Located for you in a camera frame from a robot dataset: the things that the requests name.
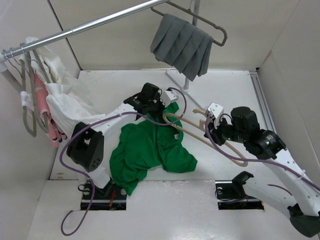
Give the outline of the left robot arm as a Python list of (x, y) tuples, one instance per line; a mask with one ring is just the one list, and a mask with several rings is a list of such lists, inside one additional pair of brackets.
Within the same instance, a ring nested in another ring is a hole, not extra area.
[[(170, 94), (169, 90), (162, 91), (156, 85), (147, 82), (140, 92), (125, 99), (116, 110), (105, 116), (104, 119), (125, 112), (136, 112), (156, 118), (171, 103)], [(78, 135), (67, 147), (66, 155), (76, 165), (81, 166), (87, 175), (97, 171), (90, 177), (93, 179), (94, 192), (98, 197), (107, 198), (111, 194), (113, 186), (111, 177), (100, 167), (104, 157), (105, 139), (139, 118), (139, 115), (128, 114), (97, 124)]]

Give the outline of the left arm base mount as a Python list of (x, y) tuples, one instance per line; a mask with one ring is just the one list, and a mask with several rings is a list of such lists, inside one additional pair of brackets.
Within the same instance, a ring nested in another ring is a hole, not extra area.
[[(86, 210), (92, 196), (92, 185), (89, 181), (80, 184), (78, 190), (82, 193), (80, 209)], [(104, 195), (101, 189), (96, 188), (90, 211), (125, 211), (127, 209), (127, 193), (115, 184), (111, 185), (108, 195)]]

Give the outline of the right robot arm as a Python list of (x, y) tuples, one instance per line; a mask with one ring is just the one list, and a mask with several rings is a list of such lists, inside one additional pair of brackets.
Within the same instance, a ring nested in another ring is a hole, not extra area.
[[(294, 160), (277, 156), (287, 149), (273, 131), (261, 129), (256, 113), (249, 107), (233, 108), (231, 123), (225, 119), (222, 106), (211, 103), (205, 110), (204, 136), (225, 157), (244, 163), (262, 163), (282, 182), (282, 187), (258, 182), (252, 173), (243, 171), (231, 180), (228, 196), (222, 190), (217, 195), (227, 202), (245, 197), (256, 198), (273, 207), (289, 219), (303, 236), (312, 238), (320, 232), (320, 187), (313, 183)], [(232, 156), (221, 149), (229, 141), (243, 144), (255, 158)]]

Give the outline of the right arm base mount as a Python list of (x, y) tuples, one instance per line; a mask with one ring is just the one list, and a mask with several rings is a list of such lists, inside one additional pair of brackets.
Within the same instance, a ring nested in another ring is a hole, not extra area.
[(254, 175), (242, 171), (232, 180), (215, 181), (215, 197), (219, 210), (262, 210), (264, 204), (261, 200), (249, 196), (245, 193), (244, 185), (246, 181)]

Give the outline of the green t shirt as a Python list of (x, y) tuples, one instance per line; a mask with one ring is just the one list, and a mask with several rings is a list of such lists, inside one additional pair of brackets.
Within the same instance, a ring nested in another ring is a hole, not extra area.
[(114, 183), (131, 195), (148, 173), (161, 166), (170, 173), (193, 172), (197, 159), (183, 147), (183, 132), (165, 126), (158, 117), (152, 123), (144, 120), (121, 128), (119, 143), (113, 150), (109, 167)]

